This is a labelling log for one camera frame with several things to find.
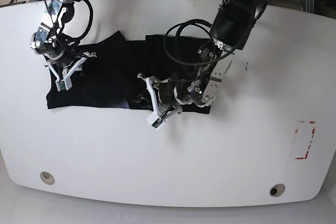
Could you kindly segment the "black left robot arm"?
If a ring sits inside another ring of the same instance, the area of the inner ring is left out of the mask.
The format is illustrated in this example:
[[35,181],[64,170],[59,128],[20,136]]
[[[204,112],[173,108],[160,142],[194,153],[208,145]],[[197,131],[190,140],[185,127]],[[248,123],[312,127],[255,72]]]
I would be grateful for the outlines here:
[[[181,78],[172,77],[159,85],[159,102],[168,108],[185,104],[195,104],[200,108],[212,105],[225,73],[220,68],[221,63],[235,50],[243,50],[252,28],[266,9],[267,1],[223,0],[213,23],[191,19],[175,25],[173,49],[168,48],[169,36],[165,34],[163,47],[166,54],[181,64],[186,73]],[[186,61],[182,54],[181,33],[188,26],[209,28],[209,41],[199,48],[196,62]]]

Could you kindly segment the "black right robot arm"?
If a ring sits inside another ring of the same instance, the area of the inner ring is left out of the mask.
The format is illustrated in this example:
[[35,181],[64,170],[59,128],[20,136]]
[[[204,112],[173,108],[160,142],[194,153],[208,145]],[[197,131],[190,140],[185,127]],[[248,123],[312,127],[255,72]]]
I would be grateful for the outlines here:
[[[66,35],[65,24],[73,19],[75,2],[85,2],[89,9],[86,29],[79,37]],[[89,0],[44,0],[45,11],[37,31],[32,35],[31,48],[45,57],[47,66],[57,73],[67,73],[80,60],[90,57],[89,53],[77,51],[79,43],[87,36],[93,23],[93,8]]]

